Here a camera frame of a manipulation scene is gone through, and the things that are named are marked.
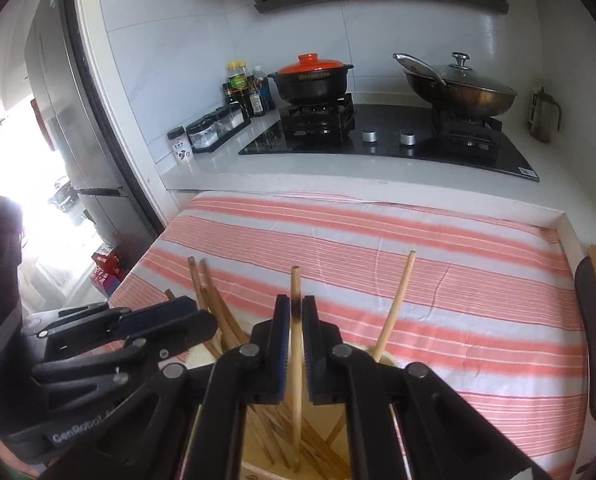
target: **kettle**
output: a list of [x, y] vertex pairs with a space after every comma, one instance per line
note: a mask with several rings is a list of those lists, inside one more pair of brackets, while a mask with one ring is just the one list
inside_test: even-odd
[[560, 131], [562, 122], [562, 108], [555, 102], [554, 98], [544, 91], [544, 86], [540, 90], [534, 91], [532, 96], [532, 108], [529, 113], [529, 133], [540, 142], [549, 142], [552, 140], [553, 126], [553, 107], [558, 108], [558, 124], [556, 131]]

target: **sticker on stove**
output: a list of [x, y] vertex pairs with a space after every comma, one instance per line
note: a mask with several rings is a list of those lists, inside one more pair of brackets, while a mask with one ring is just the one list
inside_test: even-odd
[[536, 172], [534, 170], [527, 170], [527, 168], [521, 168], [520, 166], [518, 166], [518, 170], [520, 170], [520, 173], [522, 173], [525, 176], [538, 178], [538, 175], [536, 175]]

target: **refrigerator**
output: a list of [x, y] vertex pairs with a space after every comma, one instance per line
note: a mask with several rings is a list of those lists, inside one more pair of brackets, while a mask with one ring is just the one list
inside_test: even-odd
[[40, 0], [26, 65], [53, 145], [89, 218], [131, 267], [164, 227], [132, 172], [90, 76], [75, 0]]

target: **green bottle label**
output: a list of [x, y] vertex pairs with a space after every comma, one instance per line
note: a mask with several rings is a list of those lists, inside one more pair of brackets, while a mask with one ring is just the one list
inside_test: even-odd
[[234, 90], [244, 90], [247, 88], [247, 78], [244, 74], [238, 74], [229, 79], [229, 85]]

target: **white seasoning bottle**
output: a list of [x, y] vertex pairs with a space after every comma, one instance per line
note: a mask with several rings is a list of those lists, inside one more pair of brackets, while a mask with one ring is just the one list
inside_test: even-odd
[[193, 158], [193, 150], [191, 149], [191, 142], [187, 136], [187, 132], [182, 126], [174, 128], [167, 133], [167, 139], [171, 143], [171, 149], [174, 152], [175, 160], [178, 164], [189, 162]]

